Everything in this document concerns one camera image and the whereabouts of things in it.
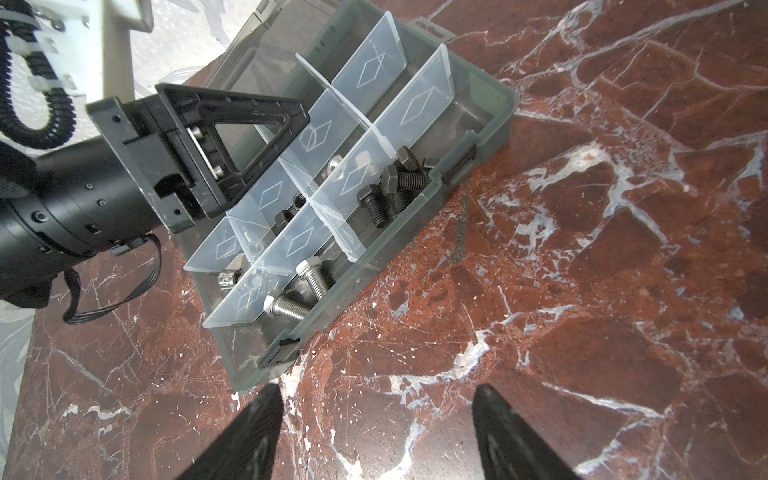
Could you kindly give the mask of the grey compartment organizer box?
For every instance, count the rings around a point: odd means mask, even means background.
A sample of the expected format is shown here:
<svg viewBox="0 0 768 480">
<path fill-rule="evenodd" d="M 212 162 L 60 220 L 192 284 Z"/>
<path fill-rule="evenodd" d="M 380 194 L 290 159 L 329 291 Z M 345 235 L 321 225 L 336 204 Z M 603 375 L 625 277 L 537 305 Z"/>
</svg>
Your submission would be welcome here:
<svg viewBox="0 0 768 480">
<path fill-rule="evenodd" d="M 310 122 L 245 197 L 182 234 L 232 387 L 280 376 L 304 345 L 355 299 L 445 204 L 476 167 L 508 141 L 518 95 L 448 48 L 451 34 L 427 20 L 398 21 L 367 1 L 268 1 L 245 22 L 206 86 L 296 97 Z M 407 146 L 429 184 L 376 228 L 357 201 Z M 293 197 L 306 204 L 296 210 Z M 294 218 L 278 235 L 281 210 Z M 250 266 L 231 291 L 218 274 L 243 253 Z M 296 273 L 318 256 L 331 287 L 318 300 Z M 282 292 L 311 308 L 301 321 L 273 317 L 265 297 Z"/>
</svg>

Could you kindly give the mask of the dark hex nut lower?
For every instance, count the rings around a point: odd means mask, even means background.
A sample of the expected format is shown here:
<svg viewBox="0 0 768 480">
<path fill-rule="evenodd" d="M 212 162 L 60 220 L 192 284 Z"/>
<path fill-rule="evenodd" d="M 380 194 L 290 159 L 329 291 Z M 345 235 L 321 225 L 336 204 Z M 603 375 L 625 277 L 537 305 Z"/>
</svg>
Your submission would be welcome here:
<svg viewBox="0 0 768 480">
<path fill-rule="evenodd" d="M 301 193 L 297 193 L 293 197 L 292 205 L 296 210 L 300 210 L 305 204 L 306 198 Z"/>
</svg>

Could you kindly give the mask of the silver wing nut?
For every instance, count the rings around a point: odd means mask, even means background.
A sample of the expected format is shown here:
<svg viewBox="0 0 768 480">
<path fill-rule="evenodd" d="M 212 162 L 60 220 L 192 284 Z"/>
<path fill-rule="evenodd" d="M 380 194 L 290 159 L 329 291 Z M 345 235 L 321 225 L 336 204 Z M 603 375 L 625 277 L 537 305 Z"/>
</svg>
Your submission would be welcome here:
<svg viewBox="0 0 768 480">
<path fill-rule="evenodd" d="M 217 281 L 219 288 L 225 292 L 231 291 L 248 270 L 249 266 L 250 264 L 243 253 L 236 255 L 218 274 Z"/>
</svg>

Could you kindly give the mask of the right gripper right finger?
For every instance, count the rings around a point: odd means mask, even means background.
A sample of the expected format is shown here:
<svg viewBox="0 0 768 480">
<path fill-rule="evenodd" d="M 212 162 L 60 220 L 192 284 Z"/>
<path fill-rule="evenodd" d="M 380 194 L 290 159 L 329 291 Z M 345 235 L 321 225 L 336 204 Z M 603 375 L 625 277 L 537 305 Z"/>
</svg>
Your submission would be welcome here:
<svg viewBox="0 0 768 480">
<path fill-rule="evenodd" d="M 486 479 L 579 477 L 493 386 L 477 387 L 472 417 Z"/>
</svg>

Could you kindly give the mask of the black hex bolt top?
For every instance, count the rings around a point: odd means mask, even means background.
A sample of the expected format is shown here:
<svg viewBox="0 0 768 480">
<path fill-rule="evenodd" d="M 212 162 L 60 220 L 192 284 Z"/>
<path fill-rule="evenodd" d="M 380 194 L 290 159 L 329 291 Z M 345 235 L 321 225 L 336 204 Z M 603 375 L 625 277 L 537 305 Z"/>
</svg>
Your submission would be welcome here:
<svg viewBox="0 0 768 480">
<path fill-rule="evenodd" d="M 364 208 L 376 228 L 383 228 L 389 221 L 388 204 L 378 184 L 368 184 L 357 193 L 357 201 Z"/>
</svg>

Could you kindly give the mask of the silver hex bolt bottom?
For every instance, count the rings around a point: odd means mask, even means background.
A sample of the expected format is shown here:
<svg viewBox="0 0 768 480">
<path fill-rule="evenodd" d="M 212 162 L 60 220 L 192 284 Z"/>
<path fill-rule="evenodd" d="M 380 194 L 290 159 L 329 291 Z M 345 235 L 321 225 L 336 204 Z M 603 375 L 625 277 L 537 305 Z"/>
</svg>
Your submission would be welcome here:
<svg viewBox="0 0 768 480">
<path fill-rule="evenodd" d="M 311 310 L 309 306 L 288 298 L 280 291 L 268 294 L 263 308 L 270 316 L 284 316 L 298 321 L 303 320 Z"/>
</svg>

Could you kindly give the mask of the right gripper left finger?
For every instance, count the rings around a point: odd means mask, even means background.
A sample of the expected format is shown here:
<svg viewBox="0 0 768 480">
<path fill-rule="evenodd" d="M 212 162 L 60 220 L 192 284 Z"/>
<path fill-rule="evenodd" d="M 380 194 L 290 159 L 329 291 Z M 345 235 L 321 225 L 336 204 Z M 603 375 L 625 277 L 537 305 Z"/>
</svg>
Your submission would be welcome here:
<svg viewBox="0 0 768 480">
<path fill-rule="evenodd" d="M 269 383 L 177 479 L 271 479 L 283 415 Z"/>
</svg>

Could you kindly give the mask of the dark hex nut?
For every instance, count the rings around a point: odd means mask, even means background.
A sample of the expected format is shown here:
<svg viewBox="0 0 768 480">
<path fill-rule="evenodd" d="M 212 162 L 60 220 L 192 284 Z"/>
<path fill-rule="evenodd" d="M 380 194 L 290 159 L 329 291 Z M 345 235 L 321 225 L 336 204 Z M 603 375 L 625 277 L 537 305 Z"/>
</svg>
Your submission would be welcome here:
<svg viewBox="0 0 768 480">
<path fill-rule="evenodd" d="M 279 211 L 275 216 L 275 224 L 273 227 L 275 234 L 278 235 L 280 232 L 282 232 L 294 218 L 294 216 L 295 213 L 292 210 L 284 209 Z"/>
<path fill-rule="evenodd" d="M 292 205 L 296 210 L 300 210 L 305 204 L 306 198 L 301 193 L 297 193 L 293 197 Z"/>
</svg>

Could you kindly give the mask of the silver hex bolt left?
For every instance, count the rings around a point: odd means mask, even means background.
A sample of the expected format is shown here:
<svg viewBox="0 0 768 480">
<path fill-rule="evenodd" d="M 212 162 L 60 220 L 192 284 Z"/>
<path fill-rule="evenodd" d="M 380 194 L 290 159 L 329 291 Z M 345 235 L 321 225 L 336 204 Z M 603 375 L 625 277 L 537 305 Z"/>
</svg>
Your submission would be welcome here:
<svg viewBox="0 0 768 480">
<path fill-rule="evenodd" d="M 309 284 L 318 300 L 321 300 L 329 292 L 331 285 L 324 274 L 323 262 L 320 257 L 312 256 L 301 261 L 296 266 L 296 273 Z"/>
</svg>

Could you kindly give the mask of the silver hex bolt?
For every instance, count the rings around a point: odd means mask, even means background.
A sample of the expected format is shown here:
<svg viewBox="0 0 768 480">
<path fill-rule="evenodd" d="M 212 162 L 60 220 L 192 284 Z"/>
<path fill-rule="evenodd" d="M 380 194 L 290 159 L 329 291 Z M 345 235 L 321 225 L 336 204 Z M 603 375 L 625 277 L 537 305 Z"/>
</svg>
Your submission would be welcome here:
<svg viewBox="0 0 768 480">
<path fill-rule="evenodd" d="M 318 300 L 321 300 L 329 292 L 331 285 L 324 274 L 323 262 L 320 257 L 312 256 L 301 261 L 296 266 L 296 273 L 309 284 Z"/>
<path fill-rule="evenodd" d="M 303 320 L 311 310 L 309 306 L 288 298 L 280 291 L 268 294 L 263 308 L 270 316 L 284 316 L 298 321 Z"/>
</svg>

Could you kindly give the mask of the black hex bolt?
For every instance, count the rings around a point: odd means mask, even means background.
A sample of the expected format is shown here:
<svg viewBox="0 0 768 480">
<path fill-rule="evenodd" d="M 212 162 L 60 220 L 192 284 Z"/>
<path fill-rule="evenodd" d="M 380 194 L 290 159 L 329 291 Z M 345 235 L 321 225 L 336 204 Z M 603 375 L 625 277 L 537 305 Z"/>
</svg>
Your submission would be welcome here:
<svg viewBox="0 0 768 480">
<path fill-rule="evenodd" d="M 396 151 L 395 166 L 401 172 L 426 173 L 422 162 L 407 146 L 401 146 Z"/>
<path fill-rule="evenodd" d="M 357 201 L 364 208 L 376 228 L 383 228 L 389 221 L 388 204 L 378 184 L 368 184 L 357 193 Z"/>
<path fill-rule="evenodd" d="M 393 210 L 396 214 L 403 212 L 413 201 L 413 193 L 410 191 L 397 191 L 389 196 Z"/>
<path fill-rule="evenodd" d="M 380 183 L 386 195 L 394 195 L 422 190 L 429 184 L 429 178 L 420 172 L 400 171 L 395 165 L 388 165 L 382 171 Z"/>
</svg>

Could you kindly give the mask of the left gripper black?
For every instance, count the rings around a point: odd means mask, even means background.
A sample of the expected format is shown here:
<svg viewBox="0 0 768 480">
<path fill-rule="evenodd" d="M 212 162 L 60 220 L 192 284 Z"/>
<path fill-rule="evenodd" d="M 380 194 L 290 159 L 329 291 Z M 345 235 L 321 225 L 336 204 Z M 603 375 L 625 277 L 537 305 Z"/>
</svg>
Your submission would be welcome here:
<svg viewBox="0 0 768 480">
<path fill-rule="evenodd" d="M 1 297 L 46 300 L 62 272 L 233 207 L 309 124 L 299 98 L 160 84 L 88 105 L 99 136 L 31 159 L 1 148 Z"/>
</svg>

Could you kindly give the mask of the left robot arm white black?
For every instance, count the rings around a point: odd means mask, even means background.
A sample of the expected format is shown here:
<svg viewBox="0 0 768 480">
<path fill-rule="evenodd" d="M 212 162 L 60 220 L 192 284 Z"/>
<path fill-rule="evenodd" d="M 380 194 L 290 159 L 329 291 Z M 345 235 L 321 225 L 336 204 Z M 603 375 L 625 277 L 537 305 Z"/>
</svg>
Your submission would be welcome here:
<svg viewBox="0 0 768 480">
<path fill-rule="evenodd" d="M 307 128 L 294 98 L 161 83 L 137 98 L 130 35 L 147 1 L 1 5 L 1 297 L 48 304 L 54 279 L 165 227 L 233 207 Z"/>
</svg>

